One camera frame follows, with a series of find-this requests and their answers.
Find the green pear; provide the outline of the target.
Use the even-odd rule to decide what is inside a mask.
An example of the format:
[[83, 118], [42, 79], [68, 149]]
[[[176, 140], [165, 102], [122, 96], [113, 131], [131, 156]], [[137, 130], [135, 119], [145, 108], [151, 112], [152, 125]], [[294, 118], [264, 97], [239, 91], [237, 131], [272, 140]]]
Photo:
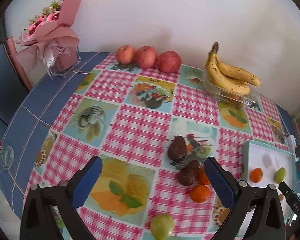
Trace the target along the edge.
[[275, 183], [279, 184], [284, 181], [286, 177], [286, 169], [284, 167], [279, 168], [274, 176]]
[[150, 224], [150, 231], [156, 240], [166, 240], [174, 229], [174, 220], [169, 214], [155, 216]]

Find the red apple left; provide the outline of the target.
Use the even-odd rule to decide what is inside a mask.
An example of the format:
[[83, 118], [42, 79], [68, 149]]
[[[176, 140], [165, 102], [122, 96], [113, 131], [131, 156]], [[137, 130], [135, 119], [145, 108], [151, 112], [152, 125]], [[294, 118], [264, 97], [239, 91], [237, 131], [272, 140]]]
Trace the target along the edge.
[[120, 47], [116, 52], [116, 59], [121, 64], [130, 64], [134, 59], [135, 49], [130, 45]]

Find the red apple middle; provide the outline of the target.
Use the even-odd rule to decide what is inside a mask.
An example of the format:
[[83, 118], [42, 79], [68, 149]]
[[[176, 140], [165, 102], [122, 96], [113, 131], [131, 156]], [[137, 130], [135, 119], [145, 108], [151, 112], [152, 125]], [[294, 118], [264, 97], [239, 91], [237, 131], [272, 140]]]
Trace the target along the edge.
[[134, 55], [135, 64], [142, 69], [152, 68], [157, 59], [157, 51], [151, 46], [139, 48]]

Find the teal white tray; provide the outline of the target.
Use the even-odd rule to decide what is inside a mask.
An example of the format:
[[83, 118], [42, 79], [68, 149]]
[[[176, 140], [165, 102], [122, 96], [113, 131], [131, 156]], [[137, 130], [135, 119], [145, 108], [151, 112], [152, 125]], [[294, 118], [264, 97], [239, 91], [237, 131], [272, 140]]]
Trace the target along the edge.
[[[295, 157], [288, 151], [249, 140], [242, 145], [242, 164], [242, 179], [250, 186], [266, 187], [268, 184], [274, 184], [278, 188], [274, 177], [277, 170], [283, 167], [286, 170], [284, 182], [292, 190], [296, 190]], [[263, 171], [263, 178], [259, 183], [250, 180], [250, 172], [255, 168], [261, 168]]]

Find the clear plastic fruit container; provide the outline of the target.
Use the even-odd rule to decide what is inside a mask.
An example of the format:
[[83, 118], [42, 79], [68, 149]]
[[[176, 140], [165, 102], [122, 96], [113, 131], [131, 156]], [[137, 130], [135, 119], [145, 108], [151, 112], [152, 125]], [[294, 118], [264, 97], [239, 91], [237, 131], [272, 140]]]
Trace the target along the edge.
[[259, 105], [259, 97], [256, 92], [251, 90], [250, 93], [245, 96], [238, 95], [233, 92], [229, 92], [226, 89], [218, 87], [217, 85], [212, 83], [210, 81], [210, 76], [207, 70], [203, 70], [203, 84], [204, 84], [204, 90], [206, 92], [210, 93], [218, 100], [224, 100], [228, 103], [232, 103], [236, 107], [243, 107], [243, 106], [256, 107], [257, 105]]

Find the pink checkered tablecloth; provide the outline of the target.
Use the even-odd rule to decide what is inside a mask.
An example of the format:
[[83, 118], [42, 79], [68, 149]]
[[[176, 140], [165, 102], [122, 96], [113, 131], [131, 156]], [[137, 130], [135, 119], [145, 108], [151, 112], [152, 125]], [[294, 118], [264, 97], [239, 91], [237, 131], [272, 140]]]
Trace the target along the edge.
[[164, 74], [120, 65], [114, 55], [96, 65], [53, 122], [34, 161], [29, 185], [54, 186], [98, 155], [103, 170], [78, 213], [96, 239], [152, 239], [151, 220], [168, 213], [172, 239], [209, 239], [228, 209], [210, 186], [203, 203], [178, 181], [167, 151], [180, 135], [185, 157], [213, 156], [242, 178], [242, 145], [259, 141], [289, 151], [279, 112], [259, 96], [238, 108], [204, 90], [203, 71], [187, 65]]

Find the dark brown avocado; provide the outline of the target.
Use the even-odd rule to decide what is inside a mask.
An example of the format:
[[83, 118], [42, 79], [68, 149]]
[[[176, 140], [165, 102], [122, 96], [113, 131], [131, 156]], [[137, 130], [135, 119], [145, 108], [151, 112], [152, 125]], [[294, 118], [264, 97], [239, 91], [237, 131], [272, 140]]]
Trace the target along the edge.
[[178, 174], [178, 181], [183, 186], [191, 186], [197, 181], [200, 162], [192, 160]]
[[168, 158], [173, 162], [179, 163], [186, 155], [187, 147], [184, 138], [180, 135], [174, 137], [167, 151]]

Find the orange tangerine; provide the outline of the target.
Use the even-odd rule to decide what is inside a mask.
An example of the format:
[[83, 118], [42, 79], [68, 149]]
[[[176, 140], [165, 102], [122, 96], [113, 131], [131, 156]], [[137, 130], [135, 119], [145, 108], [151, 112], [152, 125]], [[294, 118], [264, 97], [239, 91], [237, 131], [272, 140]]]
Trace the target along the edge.
[[259, 183], [262, 180], [262, 178], [263, 178], [263, 171], [262, 171], [262, 169], [260, 167], [253, 169], [250, 172], [249, 178], [250, 178], [250, 180], [253, 183]]
[[210, 197], [210, 189], [206, 185], [196, 185], [190, 190], [190, 198], [196, 203], [203, 203]]
[[210, 185], [210, 181], [205, 173], [204, 166], [202, 166], [198, 171], [198, 181], [200, 185]]

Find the yellow banana bunch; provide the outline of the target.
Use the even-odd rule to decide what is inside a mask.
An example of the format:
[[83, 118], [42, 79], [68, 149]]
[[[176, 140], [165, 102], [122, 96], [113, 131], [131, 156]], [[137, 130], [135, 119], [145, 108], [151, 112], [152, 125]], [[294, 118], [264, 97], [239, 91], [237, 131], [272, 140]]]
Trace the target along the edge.
[[205, 67], [210, 81], [232, 94], [246, 96], [250, 93], [250, 85], [260, 87], [261, 80], [253, 73], [244, 68], [223, 63], [219, 56], [219, 44], [214, 42], [208, 53]]

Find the orange tangerine in tray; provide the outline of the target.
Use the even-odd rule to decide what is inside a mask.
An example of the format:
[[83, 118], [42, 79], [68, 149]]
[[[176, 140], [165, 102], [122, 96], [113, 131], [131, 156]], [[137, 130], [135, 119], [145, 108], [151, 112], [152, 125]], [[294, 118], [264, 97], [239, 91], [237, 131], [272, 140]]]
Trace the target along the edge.
[[250, 178], [250, 180], [253, 183], [259, 183], [262, 180], [262, 178], [263, 178], [263, 171], [262, 171], [262, 169], [260, 167], [253, 169], [250, 172], [249, 178]]

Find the red apple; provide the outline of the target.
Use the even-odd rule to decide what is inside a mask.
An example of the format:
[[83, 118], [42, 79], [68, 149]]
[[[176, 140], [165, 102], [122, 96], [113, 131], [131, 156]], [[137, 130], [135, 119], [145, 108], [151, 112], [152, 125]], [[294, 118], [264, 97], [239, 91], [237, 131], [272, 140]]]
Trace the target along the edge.
[[139, 48], [134, 55], [135, 64], [142, 69], [152, 68], [157, 59], [157, 51], [151, 46]]
[[157, 59], [158, 70], [164, 73], [177, 73], [181, 66], [181, 57], [175, 51], [166, 51]]
[[135, 49], [130, 45], [120, 47], [116, 52], [116, 59], [121, 64], [130, 64], [134, 59]]

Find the white power strip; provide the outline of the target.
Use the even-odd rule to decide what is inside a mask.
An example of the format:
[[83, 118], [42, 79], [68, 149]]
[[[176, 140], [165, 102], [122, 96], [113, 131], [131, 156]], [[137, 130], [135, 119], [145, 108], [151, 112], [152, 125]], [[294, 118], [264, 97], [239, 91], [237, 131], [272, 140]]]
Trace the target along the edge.
[[294, 135], [290, 134], [286, 136], [286, 141], [288, 142], [289, 146], [296, 147], [296, 140]]

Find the red apple right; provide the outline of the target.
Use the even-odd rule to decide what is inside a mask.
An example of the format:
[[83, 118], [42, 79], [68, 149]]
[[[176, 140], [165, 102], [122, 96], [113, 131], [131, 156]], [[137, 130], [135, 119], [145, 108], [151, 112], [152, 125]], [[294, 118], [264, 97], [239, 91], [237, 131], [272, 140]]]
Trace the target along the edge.
[[158, 70], [164, 73], [177, 73], [181, 66], [181, 57], [175, 51], [166, 51], [157, 59]]

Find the pink flower bouquet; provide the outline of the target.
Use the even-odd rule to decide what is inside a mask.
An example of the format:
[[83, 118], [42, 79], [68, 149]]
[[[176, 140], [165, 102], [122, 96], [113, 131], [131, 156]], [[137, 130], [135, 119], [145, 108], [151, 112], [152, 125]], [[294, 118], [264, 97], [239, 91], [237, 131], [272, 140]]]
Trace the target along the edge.
[[41, 62], [49, 77], [66, 75], [77, 64], [79, 38], [71, 29], [82, 0], [54, 1], [31, 20], [18, 40], [17, 64], [26, 73]]

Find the green pear in tray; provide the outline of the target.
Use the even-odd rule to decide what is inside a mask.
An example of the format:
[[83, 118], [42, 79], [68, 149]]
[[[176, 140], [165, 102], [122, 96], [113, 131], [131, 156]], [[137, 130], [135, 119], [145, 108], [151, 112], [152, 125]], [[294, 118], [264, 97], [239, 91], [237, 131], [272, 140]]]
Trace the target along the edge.
[[275, 183], [279, 184], [284, 181], [286, 177], [286, 169], [284, 167], [279, 168], [274, 176]]

